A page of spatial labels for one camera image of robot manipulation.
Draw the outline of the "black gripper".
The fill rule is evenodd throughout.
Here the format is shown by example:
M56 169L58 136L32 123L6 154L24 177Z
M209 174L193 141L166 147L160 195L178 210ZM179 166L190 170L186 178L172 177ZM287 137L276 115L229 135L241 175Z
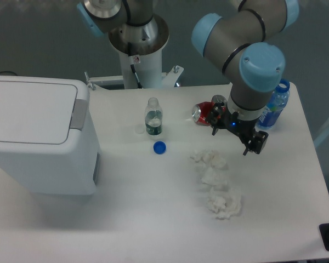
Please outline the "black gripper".
M243 121L238 119L239 116L237 112L231 113L224 104L215 103L206 117L206 122L212 127L212 135L216 135L220 129L226 129L236 135L245 144L244 156L248 152L260 154L269 134L256 131L256 120Z

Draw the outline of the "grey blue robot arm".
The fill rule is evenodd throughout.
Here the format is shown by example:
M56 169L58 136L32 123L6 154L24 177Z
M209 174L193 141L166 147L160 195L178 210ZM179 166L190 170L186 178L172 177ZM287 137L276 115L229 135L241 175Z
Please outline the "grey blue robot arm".
M80 1L77 9L96 35L108 35L121 62L127 89L162 88L162 49L168 42L166 22L154 13L152 1ZM241 1L237 14L215 13L195 25L191 42L232 83L226 103L215 103L204 115L216 132L226 129L260 153L268 134L255 125L279 84L285 57L267 39L293 24L297 1Z

